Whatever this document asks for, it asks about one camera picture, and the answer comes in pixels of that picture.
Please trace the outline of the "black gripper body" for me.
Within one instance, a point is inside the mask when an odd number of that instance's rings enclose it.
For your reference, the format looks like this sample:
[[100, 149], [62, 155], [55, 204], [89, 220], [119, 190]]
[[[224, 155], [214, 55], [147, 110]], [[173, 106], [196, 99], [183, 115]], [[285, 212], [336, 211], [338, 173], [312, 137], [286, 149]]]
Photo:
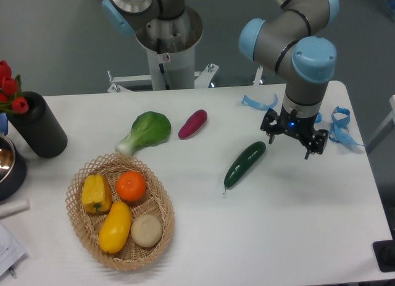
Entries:
[[274, 109], [269, 109], [262, 120], [260, 129], [267, 135], [287, 135], [298, 140], [305, 148], [310, 146], [311, 153], [323, 153], [329, 131], [326, 129], [316, 130], [314, 128], [317, 114], [312, 117], [298, 117], [297, 111], [293, 109], [288, 113], [281, 108], [280, 114]]

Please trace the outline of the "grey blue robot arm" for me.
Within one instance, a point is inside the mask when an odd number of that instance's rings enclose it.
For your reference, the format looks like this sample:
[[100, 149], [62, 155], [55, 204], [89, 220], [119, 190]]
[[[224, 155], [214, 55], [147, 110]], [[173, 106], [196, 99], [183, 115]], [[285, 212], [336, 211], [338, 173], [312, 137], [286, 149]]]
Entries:
[[[337, 52], [316, 33], [336, 17], [339, 0], [276, 1], [281, 14], [271, 22], [250, 20], [238, 40], [242, 54], [286, 81], [281, 111], [270, 109], [260, 128], [270, 139], [285, 134], [308, 154], [322, 154], [329, 133], [314, 123]], [[194, 88], [202, 20], [185, 0], [103, 0], [102, 9], [120, 33], [134, 36], [146, 49], [153, 89]]]

